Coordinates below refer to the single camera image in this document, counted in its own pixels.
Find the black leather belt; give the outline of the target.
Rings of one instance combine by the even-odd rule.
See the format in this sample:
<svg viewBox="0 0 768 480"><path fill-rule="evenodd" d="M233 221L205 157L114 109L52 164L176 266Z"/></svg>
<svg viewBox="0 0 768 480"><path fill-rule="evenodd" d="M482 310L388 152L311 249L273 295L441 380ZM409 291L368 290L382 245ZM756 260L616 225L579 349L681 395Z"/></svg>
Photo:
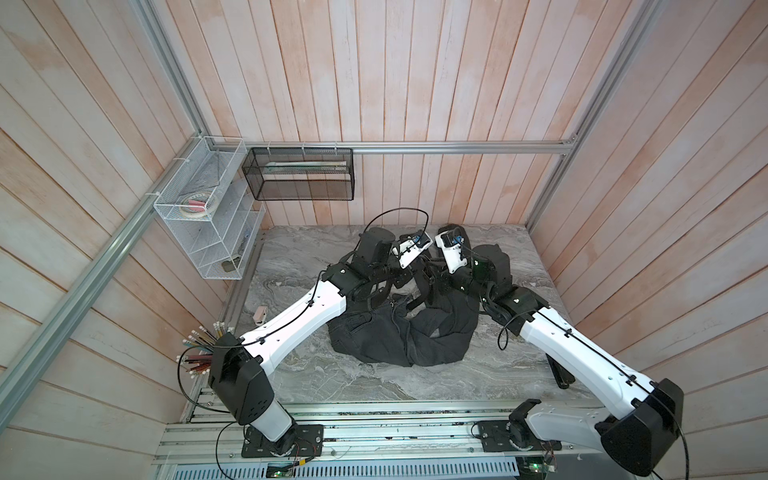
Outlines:
<svg viewBox="0 0 768 480"><path fill-rule="evenodd" d="M438 307L440 270L429 259L418 258L410 266L418 295L406 304L406 310L412 312L419 306L428 309Z"/></svg>

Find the dark grey trousers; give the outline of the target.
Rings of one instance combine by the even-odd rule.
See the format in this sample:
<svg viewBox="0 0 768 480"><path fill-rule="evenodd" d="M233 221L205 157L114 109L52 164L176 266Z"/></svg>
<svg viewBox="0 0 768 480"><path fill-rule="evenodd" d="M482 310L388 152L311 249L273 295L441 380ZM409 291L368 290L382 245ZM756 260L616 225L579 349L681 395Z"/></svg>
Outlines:
<svg viewBox="0 0 768 480"><path fill-rule="evenodd" d="M403 367L437 366L464 358L478 325L479 302L447 284L449 271L441 251L432 256L429 248L419 258L429 259L440 270L438 307L419 306L408 312L406 304L418 295L415 282L389 293L380 283L367 304L355 301L328 322L336 352L364 363Z"/></svg>

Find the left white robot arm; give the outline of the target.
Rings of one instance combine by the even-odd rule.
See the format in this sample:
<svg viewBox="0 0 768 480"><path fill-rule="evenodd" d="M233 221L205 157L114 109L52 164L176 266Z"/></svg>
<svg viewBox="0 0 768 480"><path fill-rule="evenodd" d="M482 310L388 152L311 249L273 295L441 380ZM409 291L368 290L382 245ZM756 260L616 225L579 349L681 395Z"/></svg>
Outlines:
<svg viewBox="0 0 768 480"><path fill-rule="evenodd" d="M261 435L280 455L295 444L294 418L276 399L270 375L307 337L345 313L353 302L369 302L373 287L394 284L429 250L421 229L397 239L384 228L364 231L355 249L326 267L302 298L266 324L237 337L223 335L212 347L208 385L235 422Z"/></svg>

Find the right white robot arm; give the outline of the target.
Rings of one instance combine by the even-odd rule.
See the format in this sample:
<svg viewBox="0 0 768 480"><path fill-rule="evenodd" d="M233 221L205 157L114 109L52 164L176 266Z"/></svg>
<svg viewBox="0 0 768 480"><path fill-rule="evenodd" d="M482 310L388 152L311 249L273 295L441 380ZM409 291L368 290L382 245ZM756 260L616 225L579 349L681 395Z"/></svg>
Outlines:
<svg viewBox="0 0 768 480"><path fill-rule="evenodd" d="M462 237L439 235L449 285L477 300L501 328L544 351L600 401L594 413L548 407L529 399L509 415L509 441L518 450L560 441L599 449L625 471L654 474L684 437L684 394L669 379L654 381L624 365L571 325L536 292L514 284L509 258L496 245L472 250Z"/></svg>

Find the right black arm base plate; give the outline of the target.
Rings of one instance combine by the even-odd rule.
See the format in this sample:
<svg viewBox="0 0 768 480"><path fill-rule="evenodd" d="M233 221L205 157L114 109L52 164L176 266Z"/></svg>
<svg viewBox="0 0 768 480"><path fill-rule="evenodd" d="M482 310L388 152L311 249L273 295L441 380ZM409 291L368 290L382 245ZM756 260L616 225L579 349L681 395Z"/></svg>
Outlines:
<svg viewBox="0 0 768 480"><path fill-rule="evenodd" d="M472 426L471 433L474 438L481 442L483 451L486 453L557 452L562 449L560 441L537 439L524 422L479 421Z"/></svg>

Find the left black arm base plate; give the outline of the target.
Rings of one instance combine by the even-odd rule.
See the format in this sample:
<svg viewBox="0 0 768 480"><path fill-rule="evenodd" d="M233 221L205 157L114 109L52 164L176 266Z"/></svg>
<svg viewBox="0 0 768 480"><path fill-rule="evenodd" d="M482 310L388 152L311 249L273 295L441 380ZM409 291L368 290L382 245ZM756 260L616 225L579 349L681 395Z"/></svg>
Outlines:
<svg viewBox="0 0 768 480"><path fill-rule="evenodd" d="M241 451L243 458L288 459L299 457L312 459L322 453L324 426L321 424L293 425L285 435L270 441L252 426L245 430Z"/></svg>

